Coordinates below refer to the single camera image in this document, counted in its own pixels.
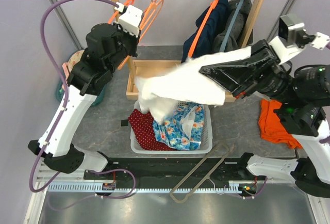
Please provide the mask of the blue floral garment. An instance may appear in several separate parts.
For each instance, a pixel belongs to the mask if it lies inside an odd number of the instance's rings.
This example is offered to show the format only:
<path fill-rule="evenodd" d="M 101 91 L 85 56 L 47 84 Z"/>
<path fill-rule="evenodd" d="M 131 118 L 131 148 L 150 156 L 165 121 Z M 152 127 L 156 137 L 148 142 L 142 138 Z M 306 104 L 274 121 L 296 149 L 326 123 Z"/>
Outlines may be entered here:
<path fill-rule="evenodd" d="M 178 105 L 161 123 L 153 121 L 156 141 L 179 151 L 200 148 L 203 126 L 204 106 L 196 103 Z"/>

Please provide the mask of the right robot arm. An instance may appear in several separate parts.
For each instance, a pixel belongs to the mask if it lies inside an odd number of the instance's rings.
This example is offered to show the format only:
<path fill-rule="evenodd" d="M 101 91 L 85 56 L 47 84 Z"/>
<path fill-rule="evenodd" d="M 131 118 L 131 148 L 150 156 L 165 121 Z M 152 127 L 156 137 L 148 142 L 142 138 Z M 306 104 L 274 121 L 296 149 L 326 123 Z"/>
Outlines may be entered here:
<path fill-rule="evenodd" d="M 276 116 L 307 154 L 306 158 L 283 160 L 244 153 L 236 166 L 239 178 L 255 175 L 291 181 L 309 195 L 328 198 L 329 124 L 324 107 L 329 106 L 329 66 L 300 67 L 294 75 L 284 68 L 304 46 L 304 42 L 287 45 L 280 38 L 261 40 L 251 46 L 246 59 L 203 66 L 200 73 L 234 97 L 258 92 L 280 102 Z"/>

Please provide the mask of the white plastic basket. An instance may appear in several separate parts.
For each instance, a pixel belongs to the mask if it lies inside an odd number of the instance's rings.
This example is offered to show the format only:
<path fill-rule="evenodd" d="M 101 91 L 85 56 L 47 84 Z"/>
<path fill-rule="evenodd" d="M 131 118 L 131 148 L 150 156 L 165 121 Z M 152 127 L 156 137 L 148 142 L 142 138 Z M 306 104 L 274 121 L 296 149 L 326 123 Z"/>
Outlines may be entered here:
<path fill-rule="evenodd" d="M 137 154 L 152 154 L 152 155 L 195 155 L 195 154 L 206 154 L 211 151 L 212 149 L 212 140 L 213 140 L 213 134 L 212 134 L 212 125 L 211 125 L 211 116 L 210 116 L 210 110 L 207 105 L 204 105 L 204 126 L 202 130 L 202 139 L 201 139 L 201 145 L 198 150 L 193 151 L 155 151 L 155 150 L 145 150 L 143 149 L 134 134 L 133 129 L 130 130 L 130 147 L 133 152 Z"/>

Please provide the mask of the white shirt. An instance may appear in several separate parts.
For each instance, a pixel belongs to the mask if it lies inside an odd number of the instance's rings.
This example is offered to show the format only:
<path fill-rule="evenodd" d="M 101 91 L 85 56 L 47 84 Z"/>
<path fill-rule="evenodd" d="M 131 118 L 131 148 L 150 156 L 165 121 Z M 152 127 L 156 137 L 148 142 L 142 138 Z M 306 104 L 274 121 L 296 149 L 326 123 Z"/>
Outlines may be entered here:
<path fill-rule="evenodd" d="M 225 89 L 202 75 L 202 66 L 243 60 L 251 55 L 251 48 L 245 47 L 226 53 L 204 55 L 190 59 L 161 76 L 135 77 L 138 101 L 142 111 L 149 111 L 161 124 L 165 117 L 174 113 L 179 101 L 221 106 L 225 102 Z"/>

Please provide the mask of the orange hanger with white shirt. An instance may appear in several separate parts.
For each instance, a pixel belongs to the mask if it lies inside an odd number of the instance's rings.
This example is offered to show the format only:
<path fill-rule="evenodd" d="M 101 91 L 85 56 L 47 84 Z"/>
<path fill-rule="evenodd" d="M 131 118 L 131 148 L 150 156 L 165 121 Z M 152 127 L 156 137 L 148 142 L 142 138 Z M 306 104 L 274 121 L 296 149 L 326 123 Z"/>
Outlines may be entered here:
<path fill-rule="evenodd" d="M 135 0 L 127 0 L 129 4 L 134 4 Z M 159 12 L 161 11 L 164 4 L 164 0 L 150 0 L 148 7 L 144 10 L 144 16 L 141 21 L 140 29 L 140 42 L 149 30 L 150 26 L 154 23 Z"/>

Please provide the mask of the red polka dot skirt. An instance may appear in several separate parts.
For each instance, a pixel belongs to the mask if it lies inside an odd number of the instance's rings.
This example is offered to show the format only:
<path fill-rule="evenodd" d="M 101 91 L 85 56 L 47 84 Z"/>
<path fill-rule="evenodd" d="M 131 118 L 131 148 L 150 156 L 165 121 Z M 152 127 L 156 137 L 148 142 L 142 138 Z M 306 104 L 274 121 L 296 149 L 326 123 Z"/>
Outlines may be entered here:
<path fill-rule="evenodd" d="M 156 140 L 153 130 L 154 118 L 150 112 L 143 114 L 138 109 L 134 109 L 128 117 L 128 121 L 142 149 L 148 151 L 175 151 L 175 149 Z"/>

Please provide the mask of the dark blue denim garment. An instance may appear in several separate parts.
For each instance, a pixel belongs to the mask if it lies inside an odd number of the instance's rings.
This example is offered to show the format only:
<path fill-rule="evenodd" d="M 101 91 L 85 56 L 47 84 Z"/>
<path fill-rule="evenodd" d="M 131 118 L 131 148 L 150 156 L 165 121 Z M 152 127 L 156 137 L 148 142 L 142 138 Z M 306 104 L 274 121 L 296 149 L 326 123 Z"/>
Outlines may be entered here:
<path fill-rule="evenodd" d="M 190 47 L 193 43 L 193 40 L 208 12 L 208 9 L 210 7 L 207 7 L 203 13 L 196 19 L 195 25 L 197 27 L 197 30 L 195 33 L 193 33 L 185 42 L 183 45 L 183 55 L 181 58 L 181 63 L 184 63 L 186 61 L 186 58 L 188 57 L 188 52 L 190 50 Z M 202 29 L 202 32 L 200 34 L 200 37 L 198 39 L 198 42 L 196 44 L 196 47 L 194 49 L 192 58 L 198 58 L 200 56 L 211 54 L 211 47 L 213 40 L 216 36 L 216 31 L 220 30 L 220 23 L 224 21 L 225 15 L 229 13 L 229 2 L 228 0 L 218 0 L 218 3 L 216 4 L 215 8 L 210 13 L 205 26 Z"/>

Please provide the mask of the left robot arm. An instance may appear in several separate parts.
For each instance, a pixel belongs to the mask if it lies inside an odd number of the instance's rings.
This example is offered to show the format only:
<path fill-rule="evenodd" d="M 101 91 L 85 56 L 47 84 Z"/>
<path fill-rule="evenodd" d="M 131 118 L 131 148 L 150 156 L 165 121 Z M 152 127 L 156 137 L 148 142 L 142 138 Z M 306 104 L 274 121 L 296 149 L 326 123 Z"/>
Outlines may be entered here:
<path fill-rule="evenodd" d="M 39 140 L 28 144 L 40 154 L 49 169 L 66 174 L 94 170 L 101 179 L 113 174 L 113 166 L 101 152 L 90 152 L 72 144 L 73 136 L 91 104 L 111 81 L 115 70 L 127 56 L 137 56 L 138 25 L 97 24 L 86 35 L 87 48 L 67 78 L 68 90 L 53 119 Z"/>

